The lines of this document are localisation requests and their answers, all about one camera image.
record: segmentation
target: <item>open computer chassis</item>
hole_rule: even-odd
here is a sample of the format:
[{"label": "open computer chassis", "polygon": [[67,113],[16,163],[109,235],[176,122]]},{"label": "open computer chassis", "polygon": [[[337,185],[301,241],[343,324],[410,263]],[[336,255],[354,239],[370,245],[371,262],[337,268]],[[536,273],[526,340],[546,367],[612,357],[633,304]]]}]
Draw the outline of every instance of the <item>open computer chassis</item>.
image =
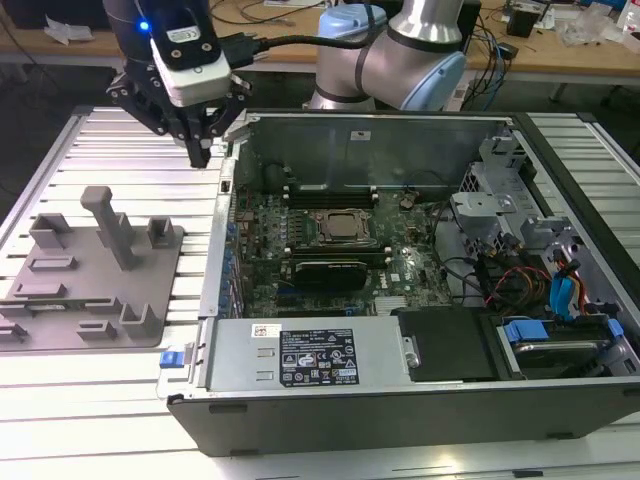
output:
[{"label": "open computer chassis", "polygon": [[593,128],[543,120],[247,112],[168,398],[200,450],[565,439],[640,410],[640,273],[554,150]]}]

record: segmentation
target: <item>gray plastic holder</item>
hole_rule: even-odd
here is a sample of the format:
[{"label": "gray plastic holder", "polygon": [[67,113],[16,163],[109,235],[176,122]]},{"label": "gray plastic holder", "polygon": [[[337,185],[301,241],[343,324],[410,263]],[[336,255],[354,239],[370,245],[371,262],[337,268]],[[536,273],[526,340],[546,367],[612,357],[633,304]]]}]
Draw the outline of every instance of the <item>gray plastic holder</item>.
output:
[{"label": "gray plastic holder", "polygon": [[168,217],[131,227],[110,201],[108,187],[82,195],[97,229],[35,219],[36,244],[0,300],[0,352],[160,343],[184,230]]}]

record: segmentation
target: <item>motherboard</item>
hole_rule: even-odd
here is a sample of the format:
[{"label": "motherboard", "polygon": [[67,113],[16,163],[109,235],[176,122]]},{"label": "motherboard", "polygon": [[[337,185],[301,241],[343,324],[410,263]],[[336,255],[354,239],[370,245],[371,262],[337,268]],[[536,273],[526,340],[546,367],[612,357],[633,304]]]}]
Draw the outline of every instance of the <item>motherboard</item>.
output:
[{"label": "motherboard", "polygon": [[451,304],[431,254],[432,206],[408,189],[327,198],[239,192],[244,317],[389,315]]}]

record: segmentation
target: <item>power supply label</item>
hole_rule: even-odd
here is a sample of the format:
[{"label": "power supply label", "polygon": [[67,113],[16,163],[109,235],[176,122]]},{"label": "power supply label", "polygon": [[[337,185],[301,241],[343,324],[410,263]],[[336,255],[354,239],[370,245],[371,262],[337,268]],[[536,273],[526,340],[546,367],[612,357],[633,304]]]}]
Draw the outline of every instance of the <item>power supply label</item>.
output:
[{"label": "power supply label", "polygon": [[353,330],[280,332],[280,383],[285,387],[357,385]]}]

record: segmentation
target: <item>aluminum extrusion table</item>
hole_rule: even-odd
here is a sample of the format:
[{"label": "aluminum extrusion table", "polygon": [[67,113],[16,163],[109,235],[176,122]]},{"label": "aluminum extrusion table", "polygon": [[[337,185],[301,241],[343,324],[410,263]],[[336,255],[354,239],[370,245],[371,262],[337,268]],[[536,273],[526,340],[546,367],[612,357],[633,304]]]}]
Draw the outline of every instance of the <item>aluminum extrusion table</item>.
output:
[{"label": "aluminum extrusion table", "polygon": [[[640,187],[632,162],[597,124],[584,124],[575,115],[532,118],[640,261]],[[514,470],[527,469],[553,478],[640,477],[640,415],[579,440],[256,458],[212,459],[199,453],[157,398],[162,392],[156,391],[156,381],[160,351],[189,341],[197,328],[220,152],[214,146],[209,167],[191,170],[185,151],[171,138],[153,135],[113,108],[74,116],[64,127],[0,227],[0,294],[31,248],[27,231],[37,213],[63,213],[72,226],[92,222],[78,203],[86,185],[109,185],[117,199],[114,209],[127,211],[132,224],[146,224],[149,215],[170,215],[187,236],[159,347],[0,357],[0,477],[492,479],[513,478]]]}]

